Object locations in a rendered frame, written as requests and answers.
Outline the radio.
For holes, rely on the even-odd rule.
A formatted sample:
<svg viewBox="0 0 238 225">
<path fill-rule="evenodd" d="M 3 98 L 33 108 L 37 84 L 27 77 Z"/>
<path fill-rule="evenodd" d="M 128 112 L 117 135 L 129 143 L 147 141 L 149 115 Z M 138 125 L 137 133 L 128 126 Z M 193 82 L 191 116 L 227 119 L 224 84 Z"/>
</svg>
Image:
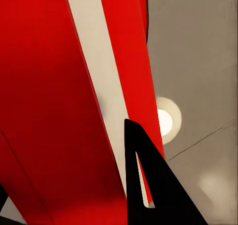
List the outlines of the radio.
<svg viewBox="0 0 238 225">
<path fill-rule="evenodd" d="M 148 29 L 148 0 L 0 0 L 0 184 L 28 225 L 128 225 L 125 119 L 165 159 Z"/>
</svg>

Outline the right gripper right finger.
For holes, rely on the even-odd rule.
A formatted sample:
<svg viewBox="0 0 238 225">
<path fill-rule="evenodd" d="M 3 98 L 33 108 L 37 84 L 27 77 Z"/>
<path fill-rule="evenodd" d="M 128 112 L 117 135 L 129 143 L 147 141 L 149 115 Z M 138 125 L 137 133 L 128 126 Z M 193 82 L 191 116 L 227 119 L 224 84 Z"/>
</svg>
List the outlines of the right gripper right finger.
<svg viewBox="0 0 238 225">
<path fill-rule="evenodd" d="M 124 121 L 128 225 L 208 225 L 143 127 Z M 144 206 L 138 153 L 155 208 Z"/>
</svg>

